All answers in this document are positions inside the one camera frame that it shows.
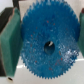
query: small hole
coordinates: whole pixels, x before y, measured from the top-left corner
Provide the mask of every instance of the small hole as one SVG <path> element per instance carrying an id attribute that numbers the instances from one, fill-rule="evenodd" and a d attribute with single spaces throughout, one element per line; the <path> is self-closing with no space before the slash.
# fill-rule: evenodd
<path id="1" fill-rule="evenodd" d="M 10 77 L 8 77 L 8 79 L 9 79 L 10 81 L 13 81 L 13 79 L 12 79 L 12 78 L 10 78 Z"/>
<path id="2" fill-rule="evenodd" d="M 55 45 L 52 41 L 48 41 L 44 45 L 44 52 L 48 55 L 52 55 L 55 51 Z"/>

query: green object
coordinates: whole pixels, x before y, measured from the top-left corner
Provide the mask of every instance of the green object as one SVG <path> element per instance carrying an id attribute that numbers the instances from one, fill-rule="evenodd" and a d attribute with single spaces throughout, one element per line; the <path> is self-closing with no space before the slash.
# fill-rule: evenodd
<path id="1" fill-rule="evenodd" d="M 80 36 L 78 41 L 78 46 L 84 56 L 84 13 L 80 13 Z"/>
<path id="2" fill-rule="evenodd" d="M 12 19 L 0 34 L 0 59 L 6 76 L 14 76 L 21 47 L 20 13 L 15 8 Z"/>

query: white wall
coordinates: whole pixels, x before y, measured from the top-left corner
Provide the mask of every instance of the white wall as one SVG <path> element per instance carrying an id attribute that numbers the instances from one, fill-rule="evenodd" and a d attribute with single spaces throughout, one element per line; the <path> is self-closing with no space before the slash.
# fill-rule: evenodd
<path id="1" fill-rule="evenodd" d="M 13 7 L 12 0 L 0 0 L 0 12 L 6 7 Z"/>

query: black object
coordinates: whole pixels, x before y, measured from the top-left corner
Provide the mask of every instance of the black object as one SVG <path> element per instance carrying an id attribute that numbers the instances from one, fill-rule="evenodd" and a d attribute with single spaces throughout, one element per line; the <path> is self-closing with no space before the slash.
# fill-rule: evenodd
<path id="1" fill-rule="evenodd" d="M 12 13 L 13 13 L 12 7 L 5 8 L 4 11 L 2 12 L 2 14 L 0 16 L 0 33 L 2 32 L 3 28 L 7 24 L 9 17 L 12 15 Z"/>
<path id="2" fill-rule="evenodd" d="M 13 79 L 12 79 L 12 78 L 10 78 L 10 77 L 8 77 L 8 79 L 9 79 L 10 81 L 13 81 Z"/>
<path id="3" fill-rule="evenodd" d="M 5 28 L 9 17 L 12 15 L 13 13 L 13 8 L 5 8 L 4 11 L 1 13 L 0 15 L 0 34 L 3 31 L 3 29 Z M 6 76 L 4 67 L 3 67 L 3 63 L 2 63 L 2 54 L 1 54 L 1 44 L 0 44 L 0 76 Z"/>
<path id="4" fill-rule="evenodd" d="M 13 6 L 19 8 L 19 1 L 25 1 L 25 0 L 13 0 Z"/>

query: white background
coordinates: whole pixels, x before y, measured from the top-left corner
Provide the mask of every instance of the white background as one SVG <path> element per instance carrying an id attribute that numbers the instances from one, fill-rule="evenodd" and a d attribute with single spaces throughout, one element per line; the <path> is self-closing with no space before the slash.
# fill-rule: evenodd
<path id="1" fill-rule="evenodd" d="M 21 18 L 23 18 L 27 8 L 35 0 L 28 0 L 20 3 Z M 66 0 L 73 10 L 75 11 L 77 17 L 81 12 L 82 7 L 84 7 L 84 0 Z M 4 9 L 5 6 L 12 7 L 12 0 L 0 0 L 0 11 Z M 84 59 L 80 53 L 74 66 L 63 76 L 55 79 L 42 79 L 34 76 L 29 72 L 29 70 L 24 66 L 21 58 L 19 59 L 17 70 L 13 78 L 13 82 L 9 81 L 7 78 L 0 78 L 0 84 L 84 84 Z"/>

